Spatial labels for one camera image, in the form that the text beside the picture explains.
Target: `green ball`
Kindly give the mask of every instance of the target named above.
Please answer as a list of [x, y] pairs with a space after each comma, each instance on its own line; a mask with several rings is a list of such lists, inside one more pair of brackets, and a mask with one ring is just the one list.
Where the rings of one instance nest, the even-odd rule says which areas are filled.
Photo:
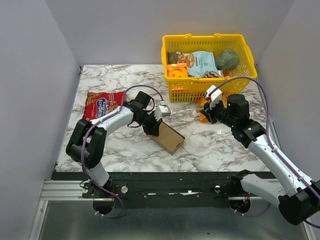
[[222, 51], [216, 59], [216, 66], [223, 72], [231, 72], [239, 65], [239, 57], [230, 49]]

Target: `snack bag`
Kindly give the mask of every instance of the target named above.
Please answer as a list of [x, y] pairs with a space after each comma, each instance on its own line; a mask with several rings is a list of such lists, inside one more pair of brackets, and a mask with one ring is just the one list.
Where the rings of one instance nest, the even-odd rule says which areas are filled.
[[115, 110], [122, 100], [124, 91], [120, 92], [88, 92], [83, 118], [86, 120], [98, 119]]
[[177, 63], [186, 63], [188, 74], [191, 77], [204, 78], [209, 72], [218, 72], [215, 57], [212, 52], [195, 51], [193, 53], [177, 52]]

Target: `gray wall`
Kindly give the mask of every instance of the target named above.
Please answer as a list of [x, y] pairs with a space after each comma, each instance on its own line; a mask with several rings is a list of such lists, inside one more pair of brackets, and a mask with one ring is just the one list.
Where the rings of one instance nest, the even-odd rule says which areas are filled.
[[81, 64], [159, 64], [169, 34], [243, 34], [258, 62], [294, 0], [45, 0]]
[[[320, 179], [320, 1], [295, 0], [258, 66], [281, 147]], [[320, 225], [320, 213], [313, 221]], [[320, 230], [316, 230], [320, 239]]]
[[43, 0], [0, 4], [0, 239], [29, 238], [79, 67]]

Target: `black metal base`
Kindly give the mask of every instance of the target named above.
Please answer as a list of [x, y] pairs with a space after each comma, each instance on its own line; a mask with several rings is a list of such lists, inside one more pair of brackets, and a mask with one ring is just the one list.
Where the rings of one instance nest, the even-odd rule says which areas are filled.
[[[262, 179], [274, 179], [271, 172], [253, 172]], [[237, 172], [109, 172], [111, 182], [105, 188], [123, 200], [126, 209], [136, 208], [229, 208], [229, 197], [235, 195], [228, 187]], [[82, 172], [54, 172], [52, 180], [86, 180]], [[127, 193], [121, 188], [126, 186]], [[110, 198], [110, 195], [86, 183], [83, 198]], [[115, 207], [120, 208], [119, 201]]]

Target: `cardboard box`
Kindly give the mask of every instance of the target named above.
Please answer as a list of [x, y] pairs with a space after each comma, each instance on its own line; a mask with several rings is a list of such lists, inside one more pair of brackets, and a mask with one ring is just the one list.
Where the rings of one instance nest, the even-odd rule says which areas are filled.
[[164, 122], [161, 122], [159, 126], [159, 136], [148, 136], [171, 155], [173, 155], [184, 144], [185, 141], [184, 136]]

